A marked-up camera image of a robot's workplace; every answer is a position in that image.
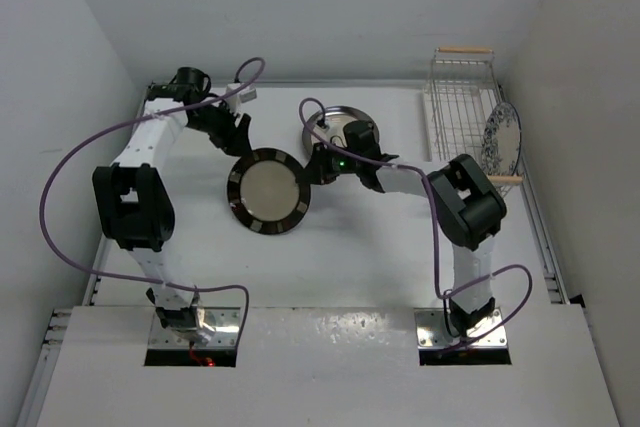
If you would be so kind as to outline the dark striped rim plate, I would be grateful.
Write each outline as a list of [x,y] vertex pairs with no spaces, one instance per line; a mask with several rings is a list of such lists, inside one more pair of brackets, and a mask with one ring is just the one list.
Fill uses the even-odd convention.
[[259,148],[240,157],[227,180],[231,212],[248,230],[261,235],[282,235],[304,218],[311,187],[301,183],[301,164],[275,148]]

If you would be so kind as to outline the blue floral white plate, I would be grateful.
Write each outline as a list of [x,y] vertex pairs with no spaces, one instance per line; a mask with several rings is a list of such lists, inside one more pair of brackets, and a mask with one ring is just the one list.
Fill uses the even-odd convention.
[[512,176],[521,156],[521,121],[508,102],[496,105],[489,115],[481,144],[480,165],[488,176]]

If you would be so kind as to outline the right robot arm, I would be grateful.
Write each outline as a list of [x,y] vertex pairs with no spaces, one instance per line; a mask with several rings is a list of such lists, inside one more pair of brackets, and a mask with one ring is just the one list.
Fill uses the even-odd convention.
[[445,324],[464,339],[488,317],[495,306],[490,286],[494,237],[507,214],[506,204],[475,160],[460,155],[444,167],[427,173],[397,156],[385,154],[373,130],[364,121],[343,128],[345,143],[323,139],[303,122],[316,140],[307,168],[310,182],[322,184],[353,174],[361,184],[379,193],[402,193],[428,201],[433,234],[434,290],[448,306]]

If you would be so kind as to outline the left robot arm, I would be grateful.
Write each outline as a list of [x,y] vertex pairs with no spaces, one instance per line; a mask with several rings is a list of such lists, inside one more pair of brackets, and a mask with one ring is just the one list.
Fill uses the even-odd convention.
[[185,129],[206,134],[229,156],[249,152],[250,118],[239,109],[256,96],[238,80],[215,94],[207,74],[181,67],[170,82],[147,88],[142,122],[114,161],[92,175],[104,236],[140,267],[161,326],[193,343],[210,341],[215,324],[168,246],[176,216],[161,170]]

